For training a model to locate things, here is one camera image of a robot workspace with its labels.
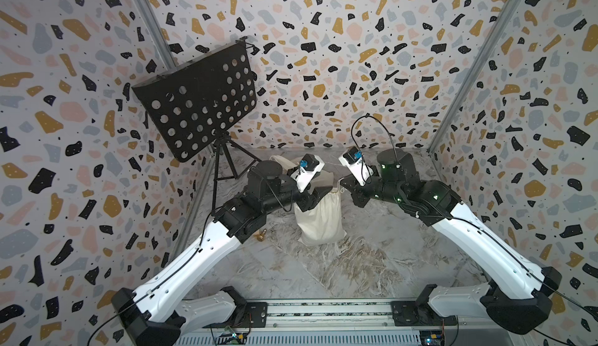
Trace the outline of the cream drawstring soil bag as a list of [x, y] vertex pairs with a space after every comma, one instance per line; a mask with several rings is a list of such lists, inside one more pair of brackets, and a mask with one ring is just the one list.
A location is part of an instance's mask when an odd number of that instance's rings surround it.
[[298, 241], [305, 246], [337, 243], [347, 235], [342, 224], [341, 191], [336, 187], [311, 210], [302, 211], [295, 204], [294, 215], [301, 229]]

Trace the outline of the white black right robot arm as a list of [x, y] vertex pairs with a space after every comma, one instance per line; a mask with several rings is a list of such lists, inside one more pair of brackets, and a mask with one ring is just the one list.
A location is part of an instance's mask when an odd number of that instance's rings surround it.
[[415, 302], [416, 310], [429, 310], [439, 318], [489, 319], [514, 334], [528, 334], [549, 318], [551, 295], [558, 290], [562, 275], [517, 253], [449, 186], [421, 179], [411, 154], [388, 149], [370, 167], [364, 154], [351, 148], [339, 162], [350, 170], [340, 184], [350, 192], [355, 206], [363, 208], [373, 200], [399, 206], [453, 241], [489, 276], [488, 282], [469, 287], [427, 285]]

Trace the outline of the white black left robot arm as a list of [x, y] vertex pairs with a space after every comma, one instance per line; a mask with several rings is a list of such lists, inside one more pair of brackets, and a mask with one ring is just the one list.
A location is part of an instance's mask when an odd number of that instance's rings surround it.
[[112, 305], [132, 344], [173, 345], [193, 330], [247, 321], [248, 302], [231, 286], [202, 299], [186, 296], [219, 261], [260, 230], [269, 214], [294, 207], [314, 209], [331, 190], [311, 185], [324, 166], [319, 156], [307, 154], [289, 170], [272, 160], [250, 168], [243, 190], [209, 215], [199, 238], [154, 278], [113, 296]]

